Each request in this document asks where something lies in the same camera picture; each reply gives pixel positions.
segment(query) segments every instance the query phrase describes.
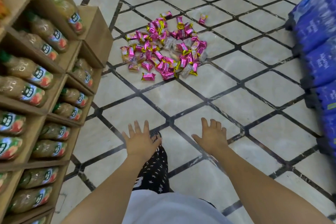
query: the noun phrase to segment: hand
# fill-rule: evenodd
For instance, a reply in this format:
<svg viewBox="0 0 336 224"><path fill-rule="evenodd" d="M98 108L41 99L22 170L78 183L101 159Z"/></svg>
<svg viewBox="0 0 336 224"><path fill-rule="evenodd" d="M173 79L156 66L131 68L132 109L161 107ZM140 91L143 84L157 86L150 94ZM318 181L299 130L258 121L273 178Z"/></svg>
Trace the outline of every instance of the hand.
<svg viewBox="0 0 336 224"><path fill-rule="evenodd" d="M143 133L137 120L134 122L134 128L135 132L132 125L128 124L129 137L124 131L121 133L126 141L127 157L136 157L144 164L153 156L157 147L162 143L162 138L152 143L149 137L148 120L145 120Z"/></svg>
<svg viewBox="0 0 336 224"><path fill-rule="evenodd" d="M210 155L214 155L218 150L226 149L228 142L226 140L226 128L222 128L222 124L214 119L210 120L210 126L205 118L202 121L202 138L198 135L191 137Z"/></svg>

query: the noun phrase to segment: tiled floor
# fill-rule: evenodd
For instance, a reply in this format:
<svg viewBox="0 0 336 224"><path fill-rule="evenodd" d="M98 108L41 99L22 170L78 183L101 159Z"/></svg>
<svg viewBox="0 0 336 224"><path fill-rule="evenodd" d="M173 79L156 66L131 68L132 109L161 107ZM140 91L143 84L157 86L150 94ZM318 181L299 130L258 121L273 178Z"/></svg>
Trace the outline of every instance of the tiled floor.
<svg viewBox="0 0 336 224"><path fill-rule="evenodd" d="M191 138L201 134L201 117L221 121L234 151L334 221L335 177L317 151L321 132L305 107L293 38L283 28L299 1L76 0L100 6L115 42L52 223L120 166L127 156L121 132L135 119L161 131L172 190L213 203L234 223L253 223L218 163ZM174 15L170 30L177 15L194 24L209 56L197 77L144 82L122 64L119 48L127 44L125 34L165 11ZM197 23L201 13L209 16L206 26Z"/></svg>

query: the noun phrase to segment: person's left hand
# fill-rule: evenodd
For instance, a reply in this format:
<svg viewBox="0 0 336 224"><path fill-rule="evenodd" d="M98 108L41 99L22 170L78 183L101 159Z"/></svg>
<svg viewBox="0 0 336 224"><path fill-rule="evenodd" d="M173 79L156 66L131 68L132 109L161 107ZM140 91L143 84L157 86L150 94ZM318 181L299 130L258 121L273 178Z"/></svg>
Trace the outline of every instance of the person's left hand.
<svg viewBox="0 0 336 224"><path fill-rule="evenodd" d="M138 121L134 122L135 132L131 124L128 124L129 137L123 131L122 135L126 141L127 157L136 157L143 163L147 162L161 144L162 138L158 138L154 143L149 137L149 124L145 120L143 133L141 132Z"/></svg>

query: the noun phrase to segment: bottle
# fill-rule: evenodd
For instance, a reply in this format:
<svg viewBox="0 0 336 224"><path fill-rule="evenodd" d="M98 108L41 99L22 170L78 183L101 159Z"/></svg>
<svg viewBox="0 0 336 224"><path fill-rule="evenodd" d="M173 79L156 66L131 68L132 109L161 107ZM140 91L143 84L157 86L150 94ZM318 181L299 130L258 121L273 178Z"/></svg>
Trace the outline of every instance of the bottle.
<svg viewBox="0 0 336 224"><path fill-rule="evenodd" d="M31 189L53 183L56 180L57 173L58 167L25 170L21 176L18 188Z"/></svg>
<svg viewBox="0 0 336 224"><path fill-rule="evenodd" d="M67 148L67 143L50 140L40 140L34 146L32 158L57 158L62 157Z"/></svg>
<svg viewBox="0 0 336 224"><path fill-rule="evenodd" d="M44 224L46 220L47 220L47 217L44 216L44 217L42 217L42 218L40 218L40 219L30 223L30 224Z"/></svg>
<svg viewBox="0 0 336 224"><path fill-rule="evenodd" d="M84 69L84 71L89 75L92 75L93 73L93 68L86 62L85 59L79 58L75 63L75 67Z"/></svg>
<svg viewBox="0 0 336 224"><path fill-rule="evenodd" d="M12 112L0 110L0 132L8 135L17 136L26 127L26 117Z"/></svg>
<svg viewBox="0 0 336 224"><path fill-rule="evenodd" d="M0 160L15 159L23 149L23 140L19 137L0 136Z"/></svg>
<svg viewBox="0 0 336 224"><path fill-rule="evenodd" d="M65 0L53 0L58 11L67 20L69 26L77 34L81 35L85 31L85 26L78 14L77 7Z"/></svg>
<svg viewBox="0 0 336 224"><path fill-rule="evenodd" d="M78 108L85 107L88 97L77 89L63 88L60 99Z"/></svg>
<svg viewBox="0 0 336 224"><path fill-rule="evenodd" d="M40 38L38 35L28 33L24 30L20 30L19 35L27 39L31 43L31 45L43 55L46 55L55 63L59 62L60 59L58 53L49 44L43 41L42 38Z"/></svg>
<svg viewBox="0 0 336 224"><path fill-rule="evenodd" d="M0 195L6 190L9 181L11 180L12 172L0 173Z"/></svg>
<svg viewBox="0 0 336 224"><path fill-rule="evenodd" d="M66 141L69 134L70 128L66 126L56 123L47 123L43 126L39 139Z"/></svg>
<svg viewBox="0 0 336 224"><path fill-rule="evenodd" d="M8 75L19 77L43 89L50 88L53 84L53 74L30 59L17 58L0 50L0 62L7 67Z"/></svg>
<svg viewBox="0 0 336 224"><path fill-rule="evenodd" d="M48 202L53 188L47 186L38 189L24 189L17 191L8 208L9 213L24 213Z"/></svg>
<svg viewBox="0 0 336 224"><path fill-rule="evenodd" d="M68 103L57 103L52 112L71 120L79 120L82 115L81 109Z"/></svg>
<svg viewBox="0 0 336 224"><path fill-rule="evenodd" d="M39 35L57 52L64 53L69 49L68 40L49 20L40 18L30 10L26 12L26 16L31 31Z"/></svg>
<svg viewBox="0 0 336 224"><path fill-rule="evenodd" d="M43 89L14 76L0 76L0 94L38 107L47 100Z"/></svg>
<svg viewBox="0 0 336 224"><path fill-rule="evenodd" d="M87 72L85 72L84 69L74 67L72 69L72 72L73 72L73 76L76 77L80 82L84 83L89 88L92 87L93 79Z"/></svg>

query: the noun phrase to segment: person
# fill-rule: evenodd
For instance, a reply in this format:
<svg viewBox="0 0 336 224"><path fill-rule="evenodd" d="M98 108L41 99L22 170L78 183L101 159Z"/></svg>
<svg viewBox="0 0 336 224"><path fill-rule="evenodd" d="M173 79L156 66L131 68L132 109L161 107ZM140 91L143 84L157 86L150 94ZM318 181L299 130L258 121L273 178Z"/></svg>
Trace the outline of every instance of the person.
<svg viewBox="0 0 336 224"><path fill-rule="evenodd" d="M201 120L202 137L192 138L218 160L254 224L332 223L306 200L229 148L226 129L220 122L211 119L209 125L205 118ZM128 128L129 136L122 133L127 148L125 161L62 224L231 223L209 202L169 192L167 154L161 135L149 134L148 121L143 132L137 121L135 130L131 124Z"/></svg>

